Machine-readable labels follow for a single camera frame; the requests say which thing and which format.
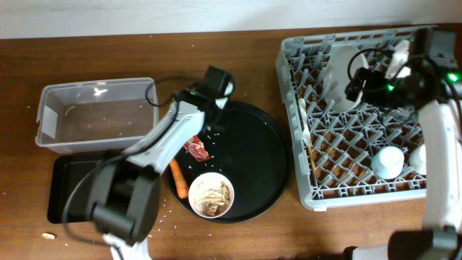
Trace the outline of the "grey dishwasher rack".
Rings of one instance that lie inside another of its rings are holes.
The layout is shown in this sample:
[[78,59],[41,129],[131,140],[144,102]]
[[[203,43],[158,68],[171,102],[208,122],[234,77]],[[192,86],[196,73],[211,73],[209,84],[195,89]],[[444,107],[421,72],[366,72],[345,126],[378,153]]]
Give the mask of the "grey dishwasher rack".
[[[282,101],[285,104],[295,155],[295,172],[302,205],[314,211],[407,199],[427,195],[427,175],[409,165],[410,154],[424,144],[422,127],[413,106],[384,109],[362,103],[343,113],[333,112],[324,98],[326,65],[343,46],[359,49],[350,60],[347,75],[359,68],[386,73],[393,48],[410,42],[419,29],[403,27],[330,35],[287,38],[276,60]],[[302,134],[298,99],[306,102],[316,171],[310,165]],[[383,179],[371,168],[373,157],[384,147],[398,147],[404,166],[398,177]]]

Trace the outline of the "blue cup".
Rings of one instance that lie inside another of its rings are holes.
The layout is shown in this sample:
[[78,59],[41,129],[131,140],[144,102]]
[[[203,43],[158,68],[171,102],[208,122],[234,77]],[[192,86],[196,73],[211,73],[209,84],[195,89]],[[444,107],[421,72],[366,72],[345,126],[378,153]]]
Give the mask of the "blue cup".
[[394,146],[382,148],[372,159],[371,168],[379,178],[392,179],[399,176],[404,166],[404,154]]

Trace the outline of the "white plastic fork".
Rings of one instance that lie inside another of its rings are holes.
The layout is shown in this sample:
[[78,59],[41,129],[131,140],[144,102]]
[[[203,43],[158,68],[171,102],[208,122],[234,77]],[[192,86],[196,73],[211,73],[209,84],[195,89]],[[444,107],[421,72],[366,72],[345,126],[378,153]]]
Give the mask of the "white plastic fork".
[[298,99],[298,105],[300,109],[300,117],[301,117],[301,122],[302,122],[302,134],[303,138],[305,140],[305,143],[308,147],[312,147],[312,141],[311,141],[311,135],[310,135],[310,130],[308,127],[308,115],[307,115],[307,108],[306,108],[306,102],[303,98]]

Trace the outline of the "black rectangular tray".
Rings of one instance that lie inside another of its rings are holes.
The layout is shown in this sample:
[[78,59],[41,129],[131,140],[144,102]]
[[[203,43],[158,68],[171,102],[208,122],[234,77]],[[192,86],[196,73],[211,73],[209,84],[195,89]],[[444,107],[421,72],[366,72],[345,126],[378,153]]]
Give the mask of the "black rectangular tray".
[[[66,202],[77,184],[103,159],[103,153],[88,153],[60,156],[53,164],[48,221],[62,223]],[[80,187],[69,206],[68,222],[85,222],[85,212],[92,181],[87,179]]]

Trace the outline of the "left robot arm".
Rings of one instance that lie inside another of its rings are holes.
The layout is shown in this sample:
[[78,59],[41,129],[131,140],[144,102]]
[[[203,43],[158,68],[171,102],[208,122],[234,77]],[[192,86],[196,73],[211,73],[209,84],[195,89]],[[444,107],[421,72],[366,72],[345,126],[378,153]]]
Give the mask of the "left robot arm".
[[86,215],[114,259],[149,259],[160,176],[187,141],[219,120],[231,94],[230,88],[175,93],[165,117],[144,138],[90,171]]

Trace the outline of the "red snack wrapper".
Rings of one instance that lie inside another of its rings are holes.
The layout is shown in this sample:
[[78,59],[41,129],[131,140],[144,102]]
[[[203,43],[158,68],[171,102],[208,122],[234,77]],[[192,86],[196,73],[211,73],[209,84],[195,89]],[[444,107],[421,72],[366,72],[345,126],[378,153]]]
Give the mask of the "red snack wrapper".
[[197,136],[191,137],[183,145],[183,148],[198,162],[204,162],[211,158],[205,150],[204,143]]

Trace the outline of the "grey plate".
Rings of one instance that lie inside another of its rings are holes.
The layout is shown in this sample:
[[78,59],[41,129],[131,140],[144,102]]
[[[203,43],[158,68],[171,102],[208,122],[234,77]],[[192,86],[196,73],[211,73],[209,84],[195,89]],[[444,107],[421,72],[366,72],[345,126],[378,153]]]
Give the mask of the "grey plate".
[[345,89],[350,83],[347,68],[351,58],[359,52],[354,46],[346,45],[338,49],[326,65],[323,78],[323,89],[326,91],[324,100],[327,105],[333,104],[331,110],[337,113],[348,112],[356,108],[361,100],[362,93],[353,101],[347,100]]

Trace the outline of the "white cup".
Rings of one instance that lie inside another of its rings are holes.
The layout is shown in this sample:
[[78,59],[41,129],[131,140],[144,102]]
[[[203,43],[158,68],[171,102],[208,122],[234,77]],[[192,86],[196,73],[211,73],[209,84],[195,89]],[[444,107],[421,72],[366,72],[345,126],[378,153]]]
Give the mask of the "white cup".
[[415,172],[421,175],[427,174],[426,147],[425,144],[417,147],[409,156],[409,165]]

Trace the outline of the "orange carrot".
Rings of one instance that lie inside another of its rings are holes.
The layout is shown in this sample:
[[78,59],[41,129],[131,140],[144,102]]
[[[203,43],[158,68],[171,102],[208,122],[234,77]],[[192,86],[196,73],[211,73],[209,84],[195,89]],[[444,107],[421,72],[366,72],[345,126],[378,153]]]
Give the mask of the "orange carrot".
[[183,177],[179,164],[175,159],[172,159],[170,161],[170,169],[173,175],[173,179],[175,181],[177,195],[181,199],[186,199],[188,197],[189,187],[188,187],[188,184],[186,183],[185,178]]

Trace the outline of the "peanut shell on table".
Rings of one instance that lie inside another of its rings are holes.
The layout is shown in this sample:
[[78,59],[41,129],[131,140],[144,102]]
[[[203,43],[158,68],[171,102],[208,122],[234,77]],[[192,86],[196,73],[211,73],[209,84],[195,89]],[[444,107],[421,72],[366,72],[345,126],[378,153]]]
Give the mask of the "peanut shell on table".
[[54,240],[56,236],[53,233],[43,233],[42,237],[47,240]]

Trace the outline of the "white bowl with food scraps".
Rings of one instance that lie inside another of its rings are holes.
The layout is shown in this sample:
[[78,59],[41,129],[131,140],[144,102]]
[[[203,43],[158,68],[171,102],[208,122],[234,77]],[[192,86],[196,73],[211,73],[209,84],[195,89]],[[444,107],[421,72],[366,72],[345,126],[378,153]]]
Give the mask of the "white bowl with food scraps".
[[206,219],[217,219],[225,215],[234,200],[234,187],[221,173],[203,173],[189,187],[188,201],[191,209]]

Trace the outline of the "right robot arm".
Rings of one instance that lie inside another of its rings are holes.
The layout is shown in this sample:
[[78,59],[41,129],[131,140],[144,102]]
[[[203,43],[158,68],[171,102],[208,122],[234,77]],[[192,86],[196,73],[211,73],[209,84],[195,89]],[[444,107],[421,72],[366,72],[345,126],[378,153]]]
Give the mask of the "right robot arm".
[[413,33],[409,58],[392,75],[349,74],[345,94],[393,110],[413,106],[426,149],[427,195],[421,230],[394,232],[383,246],[344,249],[343,259],[461,258],[461,70],[456,33],[439,27]]

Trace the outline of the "clear plastic bin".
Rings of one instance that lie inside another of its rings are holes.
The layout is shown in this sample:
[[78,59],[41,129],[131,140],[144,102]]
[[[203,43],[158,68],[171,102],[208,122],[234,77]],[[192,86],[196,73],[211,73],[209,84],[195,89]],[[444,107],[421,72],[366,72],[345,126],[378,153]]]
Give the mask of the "clear plastic bin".
[[52,84],[43,88],[35,143],[59,154],[119,150],[159,121],[149,77]]

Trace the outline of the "round black tray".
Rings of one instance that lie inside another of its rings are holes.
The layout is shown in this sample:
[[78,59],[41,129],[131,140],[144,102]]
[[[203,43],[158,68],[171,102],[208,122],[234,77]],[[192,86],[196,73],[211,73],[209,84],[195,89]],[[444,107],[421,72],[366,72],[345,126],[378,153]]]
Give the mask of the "round black tray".
[[227,104],[222,129],[199,135],[211,157],[194,159],[185,149],[175,156],[186,183],[203,173],[221,173],[233,185],[235,200],[218,223],[252,220],[270,209],[288,182],[292,151],[279,124],[251,104]]

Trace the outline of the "wooden chopstick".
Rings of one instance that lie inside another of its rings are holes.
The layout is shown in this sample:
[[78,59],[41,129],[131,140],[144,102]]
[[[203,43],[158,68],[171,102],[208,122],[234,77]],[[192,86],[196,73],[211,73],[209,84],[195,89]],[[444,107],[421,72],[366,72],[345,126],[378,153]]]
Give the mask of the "wooden chopstick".
[[315,172],[316,171],[316,165],[315,165],[314,157],[313,157],[313,149],[312,149],[312,146],[310,146],[310,145],[308,145],[308,154],[309,154],[309,158],[310,158],[310,165],[311,165],[312,171]]

